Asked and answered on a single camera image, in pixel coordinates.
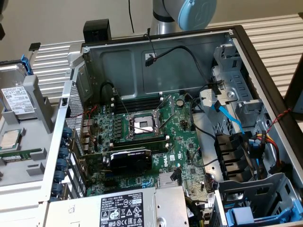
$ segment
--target corrugated metal surface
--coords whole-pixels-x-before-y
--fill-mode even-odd
[[[285,96],[303,53],[303,20],[297,15],[210,24],[219,27],[240,24],[266,66],[282,96]]]
[[[241,24],[264,62],[281,95],[284,96],[303,53],[303,20],[297,15],[210,24],[221,27]],[[42,93],[51,102],[61,97],[65,81],[70,79],[67,60],[71,44],[81,41],[42,45],[32,57],[34,73]]]

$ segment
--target circuit board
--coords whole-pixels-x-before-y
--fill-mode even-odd
[[[127,140],[129,134],[128,115],[126,113],[114,115],[109,106],[98,106],[97,110],[90,116],[98,125],[95,127],[93,137],[101,136],[102,141],[98,144],[98,149],[91,144],[89,146],[91,153],[83,156],[93,173],[87,196],[100,195],[112,190],[154,187],[157,186],[159,174],[173,172],[176,168],[180,168],[182,170],[182,185],[188,196],[194,200],[206,199],[206,190],[201,190],[204,170],[193,166],[188,156],[192,156],[199,148],[196,130],[192,129],[190,123],[189,102],[185,102],[184,95],[179,93],[165,94],[162,97],[167,101],[160,109],[161,123],[168,121],[159,133],[159,137],[165,134],[165,136],[169,136],[169,141],[126,147],[146,148],[153,151],[152,169],[144,173],[113,175],[110,172],[99,171],[98,165],[102,163],[103,156],[115,151],[115,149],[110,151],[111,142]],[[182,100],[184,105],[177,106],[177,100]],[[203,164],[202,157],[198,154],[193,161],[198,165]]]

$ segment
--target white wall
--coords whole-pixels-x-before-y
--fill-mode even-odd
[[[217,0],[212,22],[303,12],[303,0]],[[151,24],[152,0],[131,0],[136,33]],[[131,34],[127,0],[9,0],[0,61],[19,58],[30,44],[82,40],[87,20],[109,18],[112,36]]]

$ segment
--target power supply label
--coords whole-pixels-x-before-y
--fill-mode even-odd
[[[24,87],[11,87],[2,89],[4,97],[15,114],[34,113],[33,105]]]
[[[100,227],[144,227],[143,193],[102,198]]]

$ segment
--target motherboard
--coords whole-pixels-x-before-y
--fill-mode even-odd
[[[184,94],[94,108],[82,130],[85,155],[81,158],[90,174],[87,196],[162,187],[166,178],[176,177],[174,184],[182,185],[191,199],[206,199],[204,170],[193,165],[203,164],[202,153],[196,152],[199,142],[191,125],[190,102]],[[138,152],[143,160],[132,157]]]

